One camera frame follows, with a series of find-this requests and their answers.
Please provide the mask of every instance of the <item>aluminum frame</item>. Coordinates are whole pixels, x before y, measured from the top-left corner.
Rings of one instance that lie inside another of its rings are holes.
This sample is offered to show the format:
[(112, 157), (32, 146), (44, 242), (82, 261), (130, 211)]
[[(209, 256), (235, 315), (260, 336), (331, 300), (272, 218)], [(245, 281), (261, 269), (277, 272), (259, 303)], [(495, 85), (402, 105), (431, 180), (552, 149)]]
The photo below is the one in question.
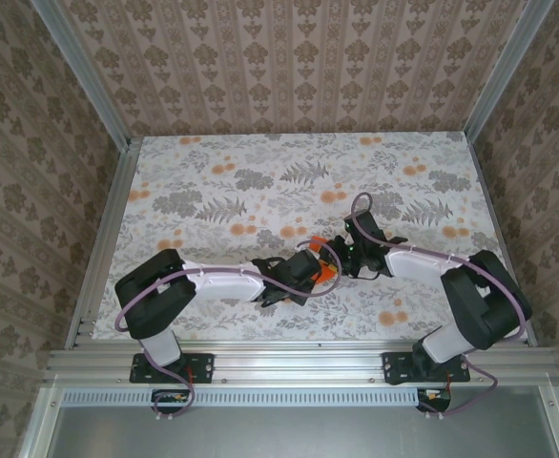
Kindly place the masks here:
[(515, 29), (498, 58), (498, 62), (487, 79), (472, 112), (466, 121), (464, 131), (468, 141), (474, 143), (483, 130), (493, 109), (515, 74), (534, 36), (547, 17), (554, 0), (535, 0), (528, 2)]
[(61, 54), (70, 64), (80, 86), (91, 100), (118, 151), (124, 152), (129, 146), (130, 128), (116, 109), (113, 95), (107, 91), (95, 69), (95, 64), (91, 62), (90, 57), (79, 43), (70, 19), (61, 10), (60, 3), (56, 0), (32, 0), (31, 2), (49, 29)]
[[(21, 458), (46, 456), (51, 444), (64, 393), (70, 388), (108, 388), (112, 391), (133, 390), (129, 383), (132, 357), (140, 351), (131, 340), (94, 340), (96, 313), (122, 215), (131, 188), (142, 139), (132, 141), (119, 160), (95, 247), (81, 290), (66, 350), (53, 351), (36, 401), (30, 426), (21, 449)], [(507, 267), (514, 277), (507, 249), (501, 239), (497, 218), (490, 205), (481, 170), (470, 146), (487, 205), (498, 233)], [(186, 352), (211, 352), (216, 355), (215, 379), (207, 391), (227, 389), (256, 390), (341, 388), (379, 391), (388, 389), (383, 379), (381, 354), (385, 351), (408, 351), (411, 341), (183, 341)], [(501, 343), (486, 352), (473, 353), (469, 359), (491, 371), (501, 385), (538, 386), (546, 414), (559, 450), (559, 371), (551, 348), (535, 346), (531, 327), (528, 341)], [(489, 385), (486, 377), (472, 373), (465, 386)], [(427, 387), (439, 384), (404, 384), (403, 387)], [(142, 388), (167, 385), (142, 385)]]

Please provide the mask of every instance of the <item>gray floor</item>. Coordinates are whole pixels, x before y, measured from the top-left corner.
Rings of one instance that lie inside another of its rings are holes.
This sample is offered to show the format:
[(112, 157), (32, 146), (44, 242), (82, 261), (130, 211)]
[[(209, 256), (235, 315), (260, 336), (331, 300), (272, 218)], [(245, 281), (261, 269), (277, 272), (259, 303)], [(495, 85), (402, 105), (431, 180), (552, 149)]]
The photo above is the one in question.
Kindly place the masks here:
[(413, 407), (207, 407), (173, 421), (141, 407), (64, 408), (49, 456), (556, 457), (537, 393), (500, 388), (442, 421)]

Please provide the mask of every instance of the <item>metal panel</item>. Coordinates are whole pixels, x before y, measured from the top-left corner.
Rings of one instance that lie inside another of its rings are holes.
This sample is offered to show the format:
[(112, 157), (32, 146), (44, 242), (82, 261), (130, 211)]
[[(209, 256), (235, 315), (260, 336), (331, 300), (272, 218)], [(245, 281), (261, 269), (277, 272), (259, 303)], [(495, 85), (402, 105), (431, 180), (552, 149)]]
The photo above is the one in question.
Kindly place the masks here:
[[(473, 396), (455, 393), (455, 405)], [(442, 421), (415, 408), (208, 407), (172, 421), (147, 407), (65, 408), (49, 456), (527, 457), (559, 456), (537, 388), (500, 388)]]
[(72, 324), (66, 339), (66, 348), (74, 345), (81, 318), (97, 316), (141, 146), (142, 138), (134, 139), (129, 145), (127, 154), (121, 155), (118, 160), (106, 208), (99, 223), (93, 252), (74, 310)]
[(482, 131), (552, 4), (553, 0), (530, 0), (524, 8), (519, 22), (468, 117), (464, 130), (469, 142), (474, 143)]
[(59, 2), (55, 0), (32, 0), (31, 2), (49, 29), (52, 39), (61, 50), (63, 57), (72, 67), (80, 86), (91, 100), (118, 151), (125, 152), (129, 141), (129, 128), (115, 108), (114, 98), (106, 92), (104, 83), (99, 79), (95, 64), (89, 60), (78, 42), (78, 38), (70, 26), (70, 21), (63, 14)]
[[(151, 388), (70, 388), (62, 407), (151, 406)], [(198, 387), (195, 407), (416, 406), (416, 388), (299, 389)], [(176, 404), (158, 403), (159, 406)]]

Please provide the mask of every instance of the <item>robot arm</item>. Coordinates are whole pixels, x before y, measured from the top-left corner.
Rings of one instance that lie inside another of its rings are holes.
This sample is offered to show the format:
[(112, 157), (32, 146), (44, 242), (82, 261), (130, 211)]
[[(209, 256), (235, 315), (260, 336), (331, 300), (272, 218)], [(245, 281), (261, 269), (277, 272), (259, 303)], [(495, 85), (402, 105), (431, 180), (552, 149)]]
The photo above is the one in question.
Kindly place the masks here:
[[(353, 243), (349, 244), (341, 236), (327, 242), (337, 253), (344, 275), (357, 279), (366, 267), (378, 275), (423, 281), (445, 291), (454, 317), (451, 323), (417, 341), (407, 358), (401, 357), (391, 364), (391, 370), (385, 371), (389, 383), (442, 380), (446, 377), (447, 364), (457, 362), (459, 366), (461, 354), (473, 348), (487, 349), (519, 325), (512, 304), (482, 276), (450, 258), (439, 260), (413, 251), (380, 246), (363, 237), (352, 218), (358, 219), (357, 223), (367, 234), (387, 240), (370, 212), (362, 211), (345, 219), (345, 229)], [(387, 241), (399, 244), (406, 239)], [(495, 255), (481, 251), (469, 260), (498, 279), (517, 298), (524, 316), (529, 319), (531, 310), (528, 302)], [(158, 364), (167, 365), (179, 360), (181, 355), (169, 325), (193, 298), (236, 299), (260, 302), (262, 306), (291, 299), (304, 305), (306, 297), (288, 293), (266, 280), (239, 272), (260, 273), (307, 294), (311, 293), (316, 278), (321, 274), (321, 262), (336, 266), (335, 259), (324, 248), (320, 250), (320, 260), (310, 251), (303, 250), (289, 260), (271, 258), (232, 266), (197, 264), (182, 260), (176, 250), (164, 250), (121, 279), (115, 291), (121, 307), (125, 307), (158, 279), (180, 270), (196, 271), (153, 291), (125, 316), (131, 336), (142, 342)], [(218, 272), (223, 268), (233, 272)], [(480, 291), (485, 288), (488, 292), (482, 294)]]
[(321, 266), (308, 250), (299, 251), (288, 260), (270, 258), (239, 265), (209, 265), (183, 260), (176, 250), (167, 249), (116, 284), (114, 290), (121, 307), (124, 308), (157, 280), (179, 271), (196, 272), (153, 290), (125, 315), (131, 337), (139, 340), (162, 366), (180, 359), (181, 351), (169, 325), (195, 297), (198, 300), (260, 302), (263, 307), (284, 299), (304, 305), (304, 296), (286, 292), (269, 281), (242, 272), (260, 274), (308, 294), (313, 290), (316, 276), (321, 274)]

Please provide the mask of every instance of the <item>fern print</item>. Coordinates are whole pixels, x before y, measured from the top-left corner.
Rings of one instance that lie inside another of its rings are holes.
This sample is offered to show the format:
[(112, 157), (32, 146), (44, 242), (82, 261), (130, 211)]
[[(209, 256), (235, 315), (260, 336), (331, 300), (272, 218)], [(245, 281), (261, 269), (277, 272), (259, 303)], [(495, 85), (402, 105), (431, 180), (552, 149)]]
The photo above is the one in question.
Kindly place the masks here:
[(201, 172), (210, 163), (210, 155), (201, 151), (191, 151), (186, 156), (186, 164), (195, 167), (195, 170)]
[(248, 189), (268, 189), (273, 186), (273, 179), (263, 175), (261, 172), (254, 172), (250, 169), (239, 169), (235, 172), (235, 178), (239, 181), (235, 186), (241, 191)]
[(236, 198), (235, 201), (229, 198), (224, 198), (224, 201), (213, 198), (203, 205), (203, 210), (200, 210), (195, 218), (222, 224), (224, 221), (228, 222), (232, 217), (241, 216), (246, 212), (245, 204), (239, 198)]
[(386, 151), (376, 151), (373, 153), (373, 157), (369, 161), (368, 166), (374, 170), (379, 170), (379, 167), (382, 166), (390, 175), (392, 175), (398, 166), (398, 159), (396, 158), (396, 155)]
[(326, 166), (321, 165), (320, 162), (314, 165), (312, 162), (305, 161), (305, 164), (292, 165), (279, 179), (290, 183), (311, 184), (316, 178), (324, 178), (328, 175)]
[(428, 227), (434, 222), (437, 226), (443, 218), (449, 218), (449, 215), (453, 215), (453, 212), (449, 210), (447, 204), (443, 204), (439, 199), (438, 203), (432, 200), (426, 199), (427, 202), (412, 203), (403, 213), (403, 221), (415, 222), (417, 224), (427, 224)]
[(178, 213), (181, 217), (191, 217), (197, 208), (193, 202), (201, 202), (202, 195), (199, 191), (187, 190), (171, 193), (169, 196), (161, 196), (153, 202), (153, 209), (160, 211), (163, 215)]
[(464, 177), (458, 177), (456, 174), (448, 174), (442, 170), (435, 170), (430, 172), (428, 179), (435, 179), (436, 181), (432, 187), (441, 192), (447, 191), (464, 191), (470, 189), (470, 181)]
[(403, 204), (403, 198), (400, 194), (382, 191), (372, 196), (373, 205), (371, 206), (371, 213), (373, 215), (379, 215), (387, 220), (401, 217), (401, 211), (397, 207), (397, 205)]

